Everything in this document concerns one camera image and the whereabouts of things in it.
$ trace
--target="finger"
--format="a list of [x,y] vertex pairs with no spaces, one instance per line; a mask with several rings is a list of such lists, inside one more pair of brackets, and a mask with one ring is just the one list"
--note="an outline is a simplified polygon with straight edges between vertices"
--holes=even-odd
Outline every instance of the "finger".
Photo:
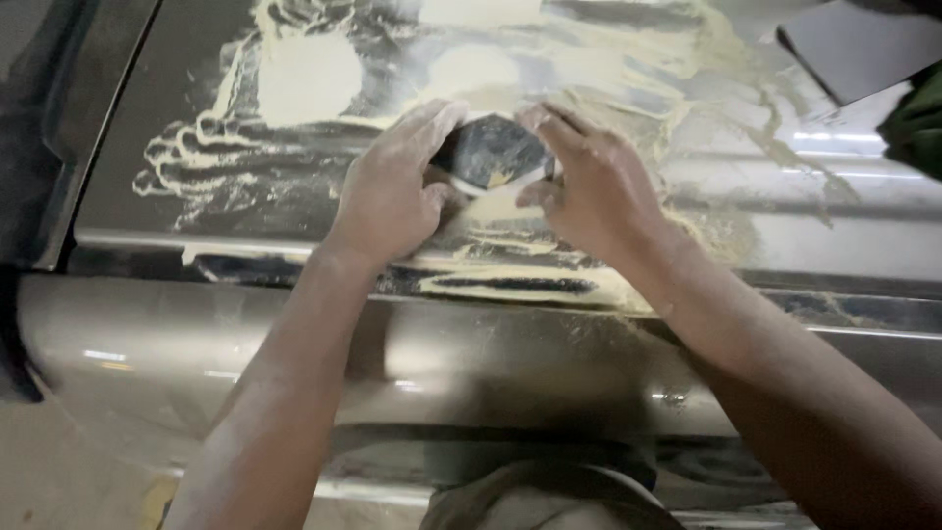
[[541,180],[520,190],[517,207],[541,207],[546,219],[552,217],[562,206],[562,188]]
[[543,105],[517,113],[517,120],[540,137],[563,164],[566,160],[575,160],[576,154],[585,148],[586,137]]
[[422,190],[422,205],[426,209],[429,217],[435,220],[436,225],[442,213],[442,208],[445,207],[448,202],[457,198],[458,191],[451,187],[450,184],[444,182],[429,184]]
[[451,102],[447,99],[433,99],[428,103],[413,107],[386,129],[386,133],[388,136],[401,135],[407,138],[450,104]]
[[595,122],[593,122],[588,117],[566,108],[557,103],[544,102],[544,107],[548,108],[551,112],[558,114],[566,123],[572,126],[576,131],[578,131],[582,136],[594,136],[601,132],[601,129]]
[[424,169],[429,165],[431,158],[445,143],[445,138],[464,121],[469,109],[466,101],[450,103],[409,139],[407,156],[416,167]]

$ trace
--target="person's right hand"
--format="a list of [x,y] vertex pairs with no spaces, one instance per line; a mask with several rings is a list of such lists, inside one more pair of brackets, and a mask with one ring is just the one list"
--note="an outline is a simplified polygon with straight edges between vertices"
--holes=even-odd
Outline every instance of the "person's right hand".
[[550,227],[576,248],[615,267],[668,243],[674,229],[660,211],[641,159],[619,134],[572,110],[541,103],[517,113],[562,164],[563,185],[524,188],[519,207],[543,207]]

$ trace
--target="sanding dust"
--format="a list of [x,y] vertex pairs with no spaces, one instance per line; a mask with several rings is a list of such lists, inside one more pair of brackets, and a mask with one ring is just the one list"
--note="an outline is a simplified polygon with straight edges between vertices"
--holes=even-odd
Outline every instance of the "sanding dust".
[[263,42],[258,70],[258,113],[271,126],[336,118],[362,87],[360,60],[342,34]]
[[494,170],[487,181],[487,189],[493,190],[507,184],[513,178],[513,172],[506,170]]
[[[171,156],[174,167],[207,175],[223,167],[239,168],[244,157],[257,159],[272,152],[298,166],[311,156],[310,147],[285,147],[279,143],[280,137],[270,134],[270,140],[260,141],[240,132],[245,122],[255,120],[288,133],[325,121],[382,129],[401,112],[434,97],[466,99],[473,110],[482,111],[511,112],[521,99],[549,99],[578,108],[635,144],[655,185],[665,192],[661,164],[676,148],[674,131],[692,110],[711,105],[689,95],[690,86],[702,73],[729,79],[760,94],[758,103],[719,94],[732,104],[717,106],[718,113],[709,118],[717,129],[731,125],[727,130],[744,134],[777,163],[819,170],[820,166],[804,161],[775,138],[782,126],[781,112],[765,97],[783,94],[798,108],[800,96],[790,89],[785,77],[766,70],[729,20],[707,0],[657,3],[658,10],[681,21],[669,28],[636,21],[587,22],[562,16],[561,11],[542,6],[538,0],[429,0],[419,11],[417,24],[405,25],[364,18],[371,15],[360,3],[337,0],[330,4],[332,12],[340,12],[340,16],[330,18],[322,2],[260,0],[252,13],[253,31],[223,46],[230,59],[224,62],[219,97],[197,120],[197,124],[218,121],[218,131],[209,138],[205,127],[170,127],[172,134],[154,139],[157,155],[148,156],[152,169],[135,180],[135,192],[183,198],[188,204],[187,219],[212,208],[249,209],[256,201],[277,199],[298,187],[335,196],[342,176],[328,177],[327,170],[342,174],[343,164],[352,155],[325,158],[313,174],[282,172],[257,180],[245,171],[180,179],[161,173],[159,162],[166,160],[160,157]],[[269,16],[272,9],[280,13],[277,20]],[[380,33],[364,35],[368,27],[379,28]],[[392,53],[377,46],[383,40],[394,44]],[[736,107],[744,105],[767,108],[769,119],[754,123],[736,115]],[[187,139],[193,137],[199,145],[189,148]],[[834,181],[823,168],[820,173],[827,178],[826,193],[850,200],[853,189],[844,186],[846,182]],[[517,208],[512,194],[501,193],[499,185],[505,178],[504,174],[492,175],[489,187],[498,189],[472,201],[443,227],[449,234],[463,236],[455,239],[460,243],[447,248],[448,254],[453,253],[450,261],[460,262],[455,266],[468,265],[481,259],[485,254],[482,249],[503,248],[524,257],[584,264],[585,255],[565,250],[568,247],[547,238],[540,208]],[[316,186],[321,181],[324,185]],[[738,264],[757,245],[755,230],[746,217],[727,211],[709,220],[688,217],[697,239],[724,262]],[[474,274],[499,277],[522,273],[501,272],[494,266],[489,266],[489,271],[478,269]],[[534,267],[527,274],[557,277],[552,271]],[[423,289],[442,289],[433,284],[426,282]],[[473,291],[483,297],[496,296],[488,294],[487,288],[461,289],[465,295]],[[529,292],[519,296],[549,295]],[[611,299],[605,304],[609,302],[619,304]]]
[[542,4],[543,0],[426,0],[418,21],[475,28],[538,24]]

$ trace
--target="hand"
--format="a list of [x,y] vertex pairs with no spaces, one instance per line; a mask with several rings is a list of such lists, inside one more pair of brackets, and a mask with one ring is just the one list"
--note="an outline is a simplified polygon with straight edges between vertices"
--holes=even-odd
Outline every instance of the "hand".
[[428,239],[455,190],[444,183],[423,188],[423,173],[467,111],[465,102],[435,100],[384,131],[350,166],[324,246],[378,270]]
[[674,235],[634,148],[619,134],[566,108],[541,103],[517,114],[556,154],[563,186],[541,181],[524,188],[519,207],[541,206],[564,240],[616,267],[636,260]]

